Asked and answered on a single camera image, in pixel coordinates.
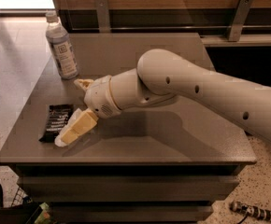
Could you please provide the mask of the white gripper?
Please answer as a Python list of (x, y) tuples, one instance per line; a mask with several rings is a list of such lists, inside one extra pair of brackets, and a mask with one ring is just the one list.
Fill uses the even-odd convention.
[(111, 76), (105, 76), (96, 80), (78, 78), (74, 81), (75, 86), (85, 92), (84, 103), (88, 108), (78, 108), (72, 114), (54, 140), (57, 147), (66, 147), (77, 141), (96, 126), (99, 118), (108, 119), (121, 113), (111, 95), (110, 80)]

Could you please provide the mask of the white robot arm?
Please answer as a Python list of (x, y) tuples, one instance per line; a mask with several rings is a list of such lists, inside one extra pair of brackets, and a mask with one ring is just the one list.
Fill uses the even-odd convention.
[(151, 49), (137, 67), (116, 76), (77, 79), (86, 110), (77, 109), (54, 143), (66, 147), (132, 107), (187, 97), (271, 144), (271, 87), (202, 68), (165, 49)]

